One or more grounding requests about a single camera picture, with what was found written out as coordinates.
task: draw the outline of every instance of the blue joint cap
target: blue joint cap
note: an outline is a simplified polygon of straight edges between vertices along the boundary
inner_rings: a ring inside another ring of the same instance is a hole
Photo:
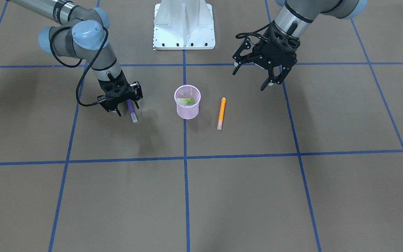
[[[365,9],[367,2],[368,2],[368,0],[360,0],[357,3],[357,6],[354,8],[354,10],[351,12],[351,14],[349,14],[348,16],[345,16],[343,19],[353,19],[356,16],[358,16]]]
[[[276,0],[276,3],[277,3],[279,6],[284,6],[285,0]]]
[[[98,50],[105,38],[105,30],[95,20],[81,21],[72,28],[72,38],[80,47],[88,50]]]
[[[38,43],[40,44],[40,47],[43,49],[43,51],[49,54],[52,54],[49,42],[49,31],[51,28],[52,27],[44,27],[38,34]]]
[[[99,14],[100,19],[102,19],[102,24],[104,25],[105,28],[110,28],[110,18],[108,17],[108,14],[101,8],[99,7],[94,7],[92,8]]]

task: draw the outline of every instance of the orange marker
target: orange marker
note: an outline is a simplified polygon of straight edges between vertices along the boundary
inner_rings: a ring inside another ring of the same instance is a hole
[[[222,103],[220,104],[220,112],[219,112],[219,123],[217,124],[217,129],[219,131],[222,130],[222,125],[224,123],[224,113],[225,113],[225,105],[227,103],[227,99],[225,97],[222,98]]]

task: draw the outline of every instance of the blue tape grid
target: blue tape grid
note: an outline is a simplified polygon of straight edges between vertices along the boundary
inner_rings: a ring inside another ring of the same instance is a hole
[[[266,4],[266,9],[267,9],[267,16],[269,21],[271,21],[270,18],[270,10],[268,7],[268,1],[265,0]],[[0,24],[3,20],[6,8],[7,8],[8,2],[6,1],[0,16]],[[74,132],[75,132],[75,126],[77,123],[77,115],[78,115],[78,110],[79,107],[78,105],[76,106],[75,114],[74,114],[74,120],[73,120],[73,125],[72,125],[72,130],[71,130],[71,135],[69,138],[69,146],[68,146],[68,151],[67,151],[67,156],[66,160],[64,161],[27,161],[27,162],[0,162],[0,166],[12,166],[12,165],[47,165],[47,164],[64,164],[64,170],[63,170],[63,175],[62,175],[62,181],[61,181],[61,186],[60,186],[60,191],[59,191],[59,197],[57,201],[57,207],[56,207],[56,214],[54,216],[54,224],[51,232],[51,240],[49,244],[49,249],[48,251],[52,251],[53,243],[54,243],[54,237],[55,237],[55,232],[56,232],[56,227],[57,227],[57,222],[58,222],[58,217],[59,217],[59,210],[60,210],[60,205],[61,205],[61,199],[63,196],[63,191],[64,191],[64,185],[65,185],[65,179],[66,179],[66,174],[68,170],[68,164],[73,164],[73,163],[103,163],[103,162],[130,162],[130,161],[161,161],[161,160],[183,160],[184,161],[184,184],[185,184],[185,202],[186,202],[186,242],[187,242],[187,252],[190,252],[190,230],[189,230],[189,185],[188,185],[188,164],[187,160],[192,160],[192,159],[223,159],[223,158],[265,158],[265,157],[278,157],[278,156],[297,156],[298,161],[299,161],[299,167],[301,169],[301,174],[303,177],[303,182],[304,182],[304,188],[306,191],[306,197],[307,197],[307,203],[309,205],[309,211],[311,214],[312,218],[312,226],[314,229],[315,233],[315,238],[317,241],[317,246],[318,246],[318,251],[321,251],[321,246],[320,246],[320,240],[318,237],[318,232],[315,224],[315,217],[313,214],[312,210],[312,204],[310,201],[310,196],[309,196],[309,189],[307,186],[307,180],[304,174],[304,167],[302,163],[302,156],[323,156],[323,155],[358,155],[358,154],[371,154],[371,153],[403,153],[403,140],[401,138],[401,135],[398,131],[398,128],[395,124],[395,121],[393,119],[393,116],[391,114],[390,108],[387,104],[387,101],[385,99],[385,96],[382,92],[382,88],[379,85],[379,81],[377,79],[376,73],[374,72],[374,69],[372,67],[373,64],[403,64],[403,62],[371,62],[369,60],[368,54],[366,53],[365,47],[363,45],[363,42],[360,38],[360,35],[357,31],[357,27],[354,24],[354,21],[351,19],[352,25],[354,27],[355,33],[357,35],[357,38],[360,42],[360,45],[363,49],[363,52],[365,54],[367,62],[299,62],[297,64],[300,65],[332,65],[332,64],[365,64],[368,65],[371,69],[371,72],[373,74],[374,80],[376,81],[377,87],[379,89],[380,95],[383,99],[383,102],[385,104],[385,107],[387,109],[387,112],[390,116],[391,122],[393,124],[393,127],[395,128],[396,134],[398,136],[398,139],[401,143],[402,149],[400,150],[362,150],[362,151],[350,151],[350,152],[321,152],[321,153],[301,153],[299,151],[299,145],[298,145],[298,140],[296,137],[296,130],[295,130],[295,125],[293,122],[293,117],[291,114],[291,109],[290,109],[290,102],[288,99],[288,94],[286,90],[285,83],[283,83],[283,90],[284,90],[284,96],[287,102],[287,109],[288,109],[288,114],[291,122],[291,127],[292,127],[292,132],[293,132],[293,138],[294,142],[296,145],[296,153],[274,153],[274,154],[245,154],[245,155],[213,155],[213,156],[188,156],[187,155],[187,122],[186,120],[183,121],[183,127],[184,127],[184,156],[175,156],[175,157],[151,157],[151,158],[124,158],[124,159],[94,159],[94,160],[70,160],[70,155],[71,155],[71,150],[72,150],[72,141],[74,137]],[[188,64],[186,63],[186,51],[183,51],[183,63],[182,64],[122,64],[122,67],[183,67],[183,82],[186,84],[186,67],[209,67],[209,66],[233,66],[233,63],[206,63],[206,64]],[[48,67],[64,67],[62,65],[0,65],[0,68],[48,68]]]
[[[395,123],[395,120],[393,118],[393,115],[391,114],[390,107],[388,106],[387,100],[385,99],[385,96],[383,94],[382,88],[381,88],[381,86],[379,84],[379,80],[377,79],[376,73],[374,72],[373,64],[369,60],[368,54],[366,53],[365,46],[363,45],[362,39],[360,38],[359,32],[357,31],[357,27],[355,26],[355,23],[354,23],[353,19],[351,19],[351,23],[352,23],[352,26],[354,27],[355,34],[357,35],[357,38],[359,39],[360,46],[362,46],[362,50],[363,50],[363,53],[365,54],[366,61],[368,62],[369,68],[371,69],[371,73],[373,73],[373,77],[374,77],[374,80],[376,81],[377,88],[379,89],[380,96],[382,97],[383,103],[385,104],[385,108],[387,109],[388,115],[390,116],[390,120],[391,120],[391,122],[393,124],[393,127],[395,128],[396,134],[398,136],[400,145],[402,146],[402,150],[403,150],[402,137],[400,136],[400,133],[399,133],[399,130],[398,130],[397,126],[396,126],[396,123]]]

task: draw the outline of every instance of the gray floor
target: gray floor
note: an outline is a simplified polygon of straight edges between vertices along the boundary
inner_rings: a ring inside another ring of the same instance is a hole
[[[55,24],[0,1],[0,251],[403,252],[403,0],[319,16],[264,92],[267,73],[232,76],[231,55],[273,0],[208,0],[208,51],[153,51],[157,0],[75,2],[110,15],[139,122],[76,107],[83,67],[37,45]],[[187,121],[184,83],[202,93]],[[100,94],[90,72],[82,99]]]

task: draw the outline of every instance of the robotic arm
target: robotic arm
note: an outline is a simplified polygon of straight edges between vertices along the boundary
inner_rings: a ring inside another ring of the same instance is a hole
[[[64,0],[10,0],[17,5],[34,11],[54,20],[60,27],[45,27],[38,35],[41,48],[52,54],[66,67],[77,67],[82,59],[89,64],[76,88],[77,102],[85,107],[97,104],[107,112],[117,112],[121,116],[118,104],[131,99],[136,107],[142,99],[139,82],[128,83],[117,62],[115,53],[108,39],[110,20],[101,8],[85,9],[72,1]],[[80,59],[77,65],[64,64],[57,56]],[[104,95],[97,101],[83,104],[79,98],[80,85],[89,69],[92,69],[99,80]]]
[[[296,50],[300,46],[299,38],[310,24],[321,13],[338,19],[352,19],[360,14],[366,6],[366,0],[276,0],[282,9],[275,20],[259,30],[249,33],[239,33],[237,39],[243,39],[242,44],[232,56],[235,60],[233,75],[245,63],[254,63],[268,71],[268,78],[261,85],[261,91],[267,86],[281,84],[292,67],[297,63]],[[256,44],[250,36],[259,39]],[[244,50],[251,50],[246,55],[240,55]],[[282,67],[275,76],[274,67]]]

